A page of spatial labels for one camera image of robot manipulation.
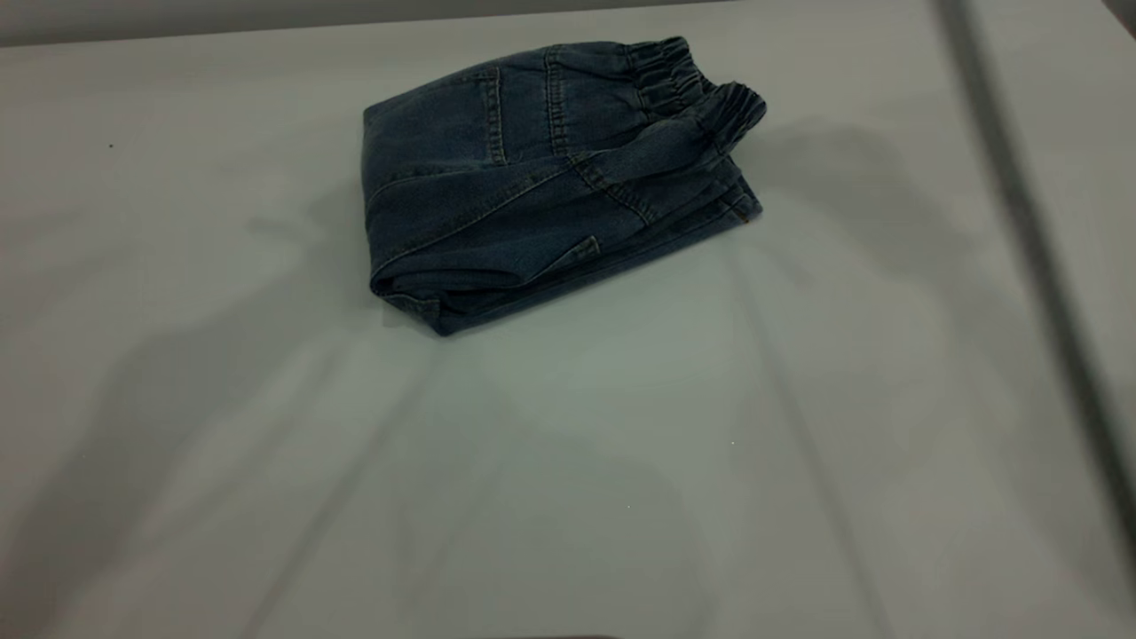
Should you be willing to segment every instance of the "white surface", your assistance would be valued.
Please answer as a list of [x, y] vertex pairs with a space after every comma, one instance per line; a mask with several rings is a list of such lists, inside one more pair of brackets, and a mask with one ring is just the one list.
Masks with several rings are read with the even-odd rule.
[[[1131, 418], [1136, 43], [983, 6]], [[769, 101], [765, 219], [448, 340], [370, 298], [367, 105], [676, 33]], [[14, 49], [0, 88], [5, 639], [1134, 636], [918, 3]]]

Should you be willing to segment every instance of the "seam stitching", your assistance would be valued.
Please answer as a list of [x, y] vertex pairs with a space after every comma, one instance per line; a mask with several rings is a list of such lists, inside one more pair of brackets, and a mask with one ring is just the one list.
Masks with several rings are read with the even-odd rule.
[[586, 160], [577, 163], [573, 159], [571, 167], [576, 169], [576, 174], [579, 175], [579, 179], [583, 180], [584, 184], [587, 184], [590, 189], [593, 191], [602, 191], [609, 198], [615, 200], [616, 204], [630, 209], [636, 216], [638, 216], [644, 226], [649, 226], [651, 224], [651, 219], [654, 218], [654, 216], [650, 214], [648, 207], [640, 202], [637, 198], [634, 198], [630, 193], [619, 189], [618, 185], [604, 180], [603, 175], [590, 163], [586, 163]]
[[444, 240], [446, 238], [450, 238], [452, 235], [456, 235], [457, 233], [460, 233], [460, 232], [465, 231], [466, 229], [473, 226], [474, 224], [477, 224], [482, 219], [485, 219], [486, 217], [488, 217], [488, 216], [493, 215], [494, 213], [501, 210], [502, 208], [504, 208], [506, 206], [508, 206], [509, 204], [511, 204], [517, 198], [520, 198], [525, 193], [528, 193], [529, 191], [536, 189], [537, 186], [544, 184], [545, 182], [548, 182], [550, 180], [553, 180], [556, 177], [559, 177], [559, 176], [563, 175], [565, 173], [568, 173], [569, 171], [571, 171], [571, 167], [561, 168], [561, 169], [557, 171], [556, 173], [553, 173], [553, 174], [551, 174], [551, 175], [549, 175], [546, 177], [542, 177], [541, 180], [537, 180], [537, 181], [533, 182], [532, 184], [525, 186], [524, 189], [521, 189], [517, 193], [507, 197], [503, 201], [501, 201], [496, 206], [493, 206], [493, 207], [488, 208], [484, 213], [481, 213], [478, 215], [473, 216], [471, 219], [469, 219], [468, 222], [465, 222], [465, 223], [458, 225], [453, 230], [446, 231], [446, 232], [437, 235], [436, 238], [432, 238], [431, 240], [427, 240], [427, 241], [414, 242], [411, 244], [412, 248], [400, 250], [393, 257], [387, 258], [386, 262], [384, 262], [384, 263], [379, 264], [377, 267], [373, 268], [371, 269], [371, 279], [374, 279], [375, 274], [377, 274], [383, 268], [386, 268], [394, 260], [402, 259], [403, 257], [406, 257], [406, 256], [408, 256], [408, 255], [410, 255], [412, 252], [420, 251], [420, 250], [423, 250], [424, 248], [426, 248], [426, 247], [428, 247], [431, 244], [435, 244], [435, 243], [441, 242], [442, 240]]

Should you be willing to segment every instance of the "folded jeans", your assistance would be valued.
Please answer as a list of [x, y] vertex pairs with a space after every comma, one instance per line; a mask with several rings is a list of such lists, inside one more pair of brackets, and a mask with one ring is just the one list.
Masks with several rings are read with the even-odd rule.
[[371, 290], [446, 335], [749, 222], [729, 152], [765, 111], [680, 38], [548, 47], [374, 105]]

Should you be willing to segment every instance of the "jeans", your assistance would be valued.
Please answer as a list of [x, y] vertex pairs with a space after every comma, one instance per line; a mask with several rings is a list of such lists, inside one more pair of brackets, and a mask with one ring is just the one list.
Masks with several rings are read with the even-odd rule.
[[728, 153], [765, 113], [682, 38], [558, 44], [374, 105], [371, 290], [448, 335], [749, 222]]

